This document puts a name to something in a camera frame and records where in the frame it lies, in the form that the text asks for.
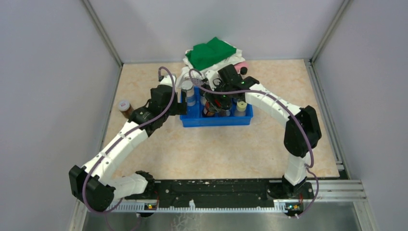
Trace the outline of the small black cap bottle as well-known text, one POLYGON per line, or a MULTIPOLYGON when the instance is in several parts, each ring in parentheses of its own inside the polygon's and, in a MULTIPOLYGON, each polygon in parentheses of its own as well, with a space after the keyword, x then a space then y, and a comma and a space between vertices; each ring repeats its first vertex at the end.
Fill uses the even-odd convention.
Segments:
POLYGON ((231 108, 221 108, 218 112, 220 117, 228 117, 231 115, 231 108))

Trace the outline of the red-lidded jar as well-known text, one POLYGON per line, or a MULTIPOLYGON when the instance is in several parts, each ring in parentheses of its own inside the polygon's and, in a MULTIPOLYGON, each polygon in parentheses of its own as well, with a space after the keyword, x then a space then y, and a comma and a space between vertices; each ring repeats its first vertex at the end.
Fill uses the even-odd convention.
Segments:
POLYGON ((203 117, 213 117, 215 114, 216 112, 211 111, 209 102, 206 102, 205 106, 203 107, 203 111, 202 111, 203 117))

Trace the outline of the blue plastic divided tray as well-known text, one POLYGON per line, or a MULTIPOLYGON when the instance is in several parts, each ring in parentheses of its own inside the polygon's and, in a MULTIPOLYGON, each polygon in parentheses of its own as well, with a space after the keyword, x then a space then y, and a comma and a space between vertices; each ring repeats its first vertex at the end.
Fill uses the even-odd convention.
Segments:
POLYGON ((185 128, 192 127, 219 127, 219 126, 246 126, 249 125, 254 116, 253 108, 249 104, 246 107, 245 116, 235 116, 236 104, 233 103, 230 110, 230 116, 220 117, 217 113, 212 117, 202 115, 204 106, 201 104, 199 89, 194 87, 194 96, 196 103, 193 106, 187 106, 187 114, 180 115, 180 120, 185 128))

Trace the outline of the yellow-lidded beige jar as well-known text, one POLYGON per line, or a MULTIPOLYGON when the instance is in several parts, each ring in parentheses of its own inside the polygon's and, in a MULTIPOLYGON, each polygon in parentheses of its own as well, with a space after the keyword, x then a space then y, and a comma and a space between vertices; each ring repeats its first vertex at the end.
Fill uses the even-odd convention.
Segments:
POLYGON ((246 116, 246 108, 247 108, 247 103, 245 101, 237 102, 234 116, 236 117, 246 116))

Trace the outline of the silver-lidded clear shaker bottle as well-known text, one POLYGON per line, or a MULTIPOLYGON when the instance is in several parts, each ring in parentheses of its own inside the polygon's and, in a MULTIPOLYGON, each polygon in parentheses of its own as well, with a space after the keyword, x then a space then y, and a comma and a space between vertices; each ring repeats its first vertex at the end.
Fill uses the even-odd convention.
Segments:
POLYGON ((186 93, 187 106, 194 106, 196 104, 194 84, 190 80, 185 80, 181 84, 181 90, 186 93))

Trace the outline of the white-lidded brown spice jar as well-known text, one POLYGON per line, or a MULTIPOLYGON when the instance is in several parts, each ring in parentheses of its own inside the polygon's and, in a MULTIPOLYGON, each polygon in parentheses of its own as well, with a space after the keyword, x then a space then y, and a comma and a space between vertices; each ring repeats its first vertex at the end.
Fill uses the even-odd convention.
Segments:
POLYGON ((129 119, 130 116, 132 115, 134 109, 128 100, 121 100, 118 103, 118 110, 121 112, 121 114, 126 118, 129 119))

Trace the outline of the tall dark sauce bottle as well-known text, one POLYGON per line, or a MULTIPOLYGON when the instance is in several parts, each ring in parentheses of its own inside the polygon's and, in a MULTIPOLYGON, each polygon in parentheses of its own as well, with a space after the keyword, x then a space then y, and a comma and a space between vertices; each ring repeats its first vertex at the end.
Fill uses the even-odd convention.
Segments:
POLYGON ((242 76, 247 75, 247 73, 248 73, 248 68, 247 68, 247 67, 241 67, 241 68, 240 68, 240 74, 241 74, 242 76))

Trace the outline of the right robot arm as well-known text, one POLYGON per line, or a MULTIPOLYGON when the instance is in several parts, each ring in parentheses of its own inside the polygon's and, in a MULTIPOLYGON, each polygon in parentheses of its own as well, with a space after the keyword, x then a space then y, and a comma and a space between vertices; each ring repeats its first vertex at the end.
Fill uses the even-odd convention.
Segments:
POLYGON ((308 105, 300 107, 283 100, 257 79, 237 72, 229 64, 218 71, 204 73, 204 96, 213 110, 228 110, 233 100, 261 109, 284 127, 283 144, 289 152, 288 166, 275 197, 295 198, 306 182, 307 170, 314 165, 313 149, 322 137, 317 112, 308 105))

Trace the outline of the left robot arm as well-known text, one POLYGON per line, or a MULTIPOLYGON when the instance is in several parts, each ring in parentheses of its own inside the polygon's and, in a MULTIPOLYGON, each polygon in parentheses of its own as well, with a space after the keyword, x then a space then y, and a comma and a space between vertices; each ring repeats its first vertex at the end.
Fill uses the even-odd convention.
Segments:
POLYGON ((154 178, 148 172, 113 178, 112 175, 126 157, 148 139, 164 122, 187 112, 186 103, 178 103, 171 84, 159 84, 151 89, 147 103, 134 110, 128 121, 108 145, 87 163, 73 166, 69 171, 71 192, 89 211, 104 214, 115 200, 140 196, 152 197, 154 178))

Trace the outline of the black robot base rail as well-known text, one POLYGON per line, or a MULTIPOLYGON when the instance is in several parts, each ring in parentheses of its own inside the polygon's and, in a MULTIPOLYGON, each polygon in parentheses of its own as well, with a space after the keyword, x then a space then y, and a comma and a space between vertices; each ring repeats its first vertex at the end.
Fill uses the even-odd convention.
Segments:
POLYGON ((282 213, 296 217, 322 202, 359 202, 367 198, 358 180, 308 179, 286 193, 278 179, 157 180, 145 192, 122 196, 97 185, 86 190, 92 210, 148 213, 282 213))

